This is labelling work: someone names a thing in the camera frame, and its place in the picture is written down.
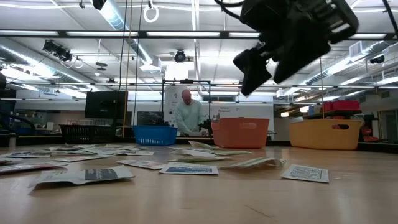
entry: computer monitor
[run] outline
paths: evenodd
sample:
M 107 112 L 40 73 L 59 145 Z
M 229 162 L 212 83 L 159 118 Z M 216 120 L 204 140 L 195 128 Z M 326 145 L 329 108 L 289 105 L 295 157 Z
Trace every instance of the computer monitor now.
M 156 111 L 138 111 L 137 125 L 153 125 L 159 120 L 163 120 L 163 113 Z
M 88 92 L 85 118 L 123 119 L 127 100 L 125 91 Z

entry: cable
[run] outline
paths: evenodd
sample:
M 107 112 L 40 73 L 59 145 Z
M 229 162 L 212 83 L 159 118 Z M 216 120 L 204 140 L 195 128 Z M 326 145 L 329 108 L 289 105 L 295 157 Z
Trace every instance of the cable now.
M 241 17 L 238 16 L 237 14 L 229 11 L 227 9 L 227 7 L 239 7 L 243 5 L 244 1 L 241 2 L 237 2 L 237 3 L 223 3 L 223 0 L 214 0 L 214 2 L 216 2 L 219 6 L 221 6 L 221 10 L 224 11 L 225 13 L 227 13 L 228 15 L 230 15 L 231 17 L 240 20 Z
M 130 10 L 130 25 L 132 24 L 132 9 Z M 131 40 L 131 29 L 129 31 L 129 41 Z M 130 58 L 130 47 L 129 52 L 127 53 L 127 58 Z M 127 98 L 129 96 L 129 92 L 127 90 L 127 82 L 129 81 L 129 65 L 130 63 L 127 60 L 127 70 L 126 70 L 126 92 L 124 93 L 124 116 L 123 116 L 123 128 L 122 128 L 122 137 L 124 138 L 124 125 L 126 124 L 126 115 L 127 115 Z
M 144 0 L 141 0 L 141 8 L 144 5 Z M 138 32 L 141 31 L 141 20 L 142 20 L 142 10 L 141 13 L 139 14 L 139 25 L 138 25 Z M 136 120 L 136 106 L 137 106 L 137 82 L 138 82 L 138 52 L 139 52 L 139 47 L 137 48 L 137 58 L 136 58 L 136 90 L 134 93 L 134 111 L 132 112 L 133 114 L 133 119 L 132 119 L 132 123 L 134 124 L 135 120 Z

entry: basket handle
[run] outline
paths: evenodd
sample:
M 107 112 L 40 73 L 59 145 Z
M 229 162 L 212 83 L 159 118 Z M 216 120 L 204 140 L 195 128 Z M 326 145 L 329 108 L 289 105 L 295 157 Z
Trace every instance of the basket handle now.
M 331 126 L 334 130 L 349 130 L 348 124 L 334 124 Z
M 240 123 L 239 128 L 240 129 L 256 129 L 257 124 L 256 123 Z

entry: plastic basket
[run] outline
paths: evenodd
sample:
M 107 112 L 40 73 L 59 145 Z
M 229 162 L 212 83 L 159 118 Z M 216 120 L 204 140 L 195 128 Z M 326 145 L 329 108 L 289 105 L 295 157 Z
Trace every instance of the plastic basket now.
M 266 146 L 269 119 L 221 118 L 212 122 L 214 143 L 227 148 L 260 149 Z
M 95 125 L 60 125 L 66 143 L 98 144 L 114 141 L 116 128 Z
M 354 150 L 362 121 L 316 119 L 289 124 L 290 143 L 309 149 Z
M 136 143 L 143 146 L 169 146 L 175 144 L 177 128 L 169 126 L 135 125 Z

